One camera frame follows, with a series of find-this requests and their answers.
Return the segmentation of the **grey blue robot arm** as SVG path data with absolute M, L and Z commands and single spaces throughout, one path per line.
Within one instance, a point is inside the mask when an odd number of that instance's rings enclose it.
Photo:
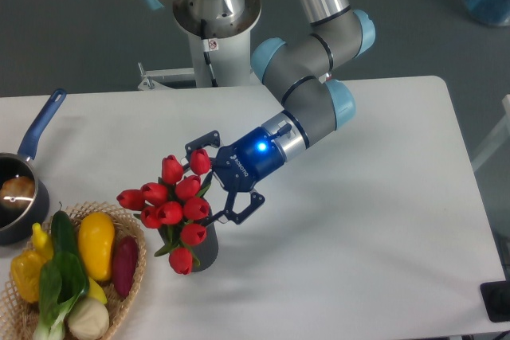
M 349 90 L 328 73 L 358 57 L 375 41 L 375 27 L 348 0 L 300 0 L 312 27 L 298 45 L 279 38 L 250 46 L 250 32 L 261 14 L 261 0 L 146 0 L 154 9 L 169 6 L 188 36 L 192 67 L 144 72 L 156 81 L 193 80 L 200 87 L 245 85 L 251 76 L 272 93 L 282 109 L 260 127 L 225 146 L 217 132 L 187 145 L 188 151 L 214 147 L 212 172 L 227 192 L 217 219 L 242 223 L 264 198 L 256 184 L 295 158 L 355 114 Z

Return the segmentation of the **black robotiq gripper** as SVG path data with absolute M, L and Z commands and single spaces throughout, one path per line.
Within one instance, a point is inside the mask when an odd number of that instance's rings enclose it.
M 194 150 L 206 147 L 219 149 L 220 146 L 221 137 L 216 130 L 188 142 L 184 145 L 187 161 L 185 167 L 190 168 Z M 265 197 L 252 189 L 284 163 L 284 155 L 263 127 L 257 127 L 234 143 L 221 147 L 214 160 L 213 172 L 223 189 L 230 192 L 227 193 L 223 209 L 207 217 L 205 224 L 232 222 L 241 225 L 245 222 L 265 203 Z M 238 201 L 238 192 L 232 191 L 234 189 L 248 193 L 241 193 L 242 199 Z

